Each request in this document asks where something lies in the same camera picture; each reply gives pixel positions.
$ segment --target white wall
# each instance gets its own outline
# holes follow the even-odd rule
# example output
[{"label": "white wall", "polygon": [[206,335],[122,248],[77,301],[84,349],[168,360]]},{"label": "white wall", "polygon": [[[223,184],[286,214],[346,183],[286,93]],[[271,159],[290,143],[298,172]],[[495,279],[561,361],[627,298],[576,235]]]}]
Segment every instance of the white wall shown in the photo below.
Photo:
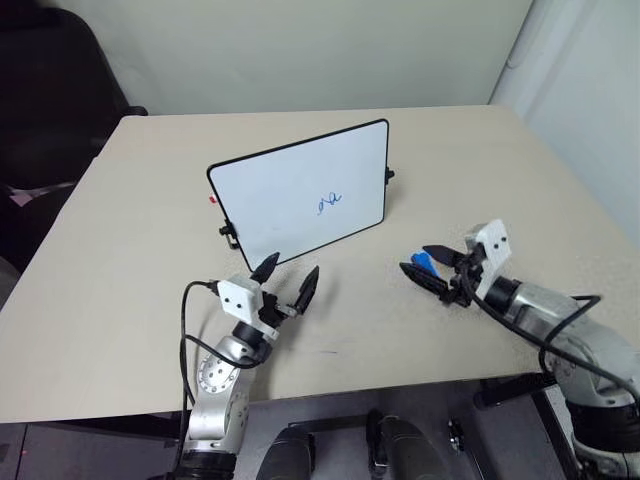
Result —
[{"label": "white wall", "polygon": [[637,0],[537,1],[493,98],[522,116],[638,246],[639,18]]},{"label": "white wall", "polygon": [[153,114],[487,103],[530,0],[49,0]]}]

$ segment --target table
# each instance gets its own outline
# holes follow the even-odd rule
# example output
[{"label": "table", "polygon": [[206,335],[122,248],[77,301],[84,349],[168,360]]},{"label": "table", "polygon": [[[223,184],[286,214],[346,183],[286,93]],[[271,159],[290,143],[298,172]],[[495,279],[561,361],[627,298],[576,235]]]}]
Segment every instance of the table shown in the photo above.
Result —
[{"label": "table", "polygon": [[[424,244],[464,248],[502,218],[507,273],[600,292],[593,317],[636,346],[638,251],[572,173],[502,107],[127,117],[76,187],[0,313],[0,422],[177,410],[180,298],[247,272],[218,228],[206,167],[377,118],[390,122],[384,222],[287,262],[267,284],[307,314],[286,322],[253,399],[537,370],[536,352],[476,308],[444,307],[398,268]],[[195,291],[188,329],[231,331]]]}]

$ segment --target whiteboard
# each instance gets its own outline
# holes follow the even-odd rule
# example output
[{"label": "whiteboard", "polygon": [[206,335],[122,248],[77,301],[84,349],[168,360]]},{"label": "whiteboard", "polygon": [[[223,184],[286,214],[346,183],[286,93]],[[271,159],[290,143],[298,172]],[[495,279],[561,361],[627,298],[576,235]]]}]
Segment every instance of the whiteboard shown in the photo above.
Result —
[{"label": "whiteboard", "polygon": [[207,175],[251,270],[384,218],[389,124],[376,120],[212,165]]}]

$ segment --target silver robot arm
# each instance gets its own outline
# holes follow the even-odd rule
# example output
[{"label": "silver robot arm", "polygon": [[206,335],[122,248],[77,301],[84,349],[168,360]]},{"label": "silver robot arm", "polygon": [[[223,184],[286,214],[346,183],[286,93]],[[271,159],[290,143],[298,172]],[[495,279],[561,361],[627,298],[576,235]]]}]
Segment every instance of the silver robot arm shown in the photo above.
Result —
[{"label": "silver robot arm", "polygon": [[200,362],[196,400],[172,478],[233,478],[247,426],[254,367],[267,360],[282,322],[305,312],[318,282],[319,268],[315,267],[300,287],[297,301],[278,304],[275,295],[261,288],[277,260],[278,254],[270,256],[250,278],[234,275],[215,282],[223,310],[239,322],[215,349],[208,348],[210,355]]},{"label": "silver robot arm", "polygon": [[[442,245],[424,247],[433,259],[455,268],[449,283],[421,265],[400,266],[444,303],[466,307],[474,301],[515,333],[529,335],[530,343],[555,347],[555,354],[541,351],[541,366],[553,373],[566,398],[583,477],[640,478],[640,353],[614,330],[584,314],[596,302],[581,307],[577,300],[599,297],[572,298],[502,277],[511,249],[500,220],[475,227],[465,243],[466,254]],[[564,354],[575,360],[563,358]],[[609,378],[576,361],[605,371]]]}]

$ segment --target gray floor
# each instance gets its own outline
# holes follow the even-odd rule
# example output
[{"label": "gray floor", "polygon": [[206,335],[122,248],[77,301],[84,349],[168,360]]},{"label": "gray floor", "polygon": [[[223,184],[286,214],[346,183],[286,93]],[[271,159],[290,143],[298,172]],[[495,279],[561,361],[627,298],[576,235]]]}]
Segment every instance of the gray floor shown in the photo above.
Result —
[{"label": "gray floor", "polygon": [[[498,478],[564,478],[531,400],[523,397],[478,411],[470,403],[477,388],[477,382],[450,382],[252,404],[235,478],[255,478],[272,440],[289,422],[362,415],[374,407],[418,426],[444,459],[452,478],[481,477],[469,452],[456,453],[449,446],[447,420],[451,416],[461,420],[472,453],[481,463],[488,459]],[[316,434],[316,446],[314,480],[369,478],[364,429]],[[168,471],[173,454],[174,448],[161,441],[35,424],[26,428],[25,435],[24,425],[0,425],[2,480],[144,480]]]}]

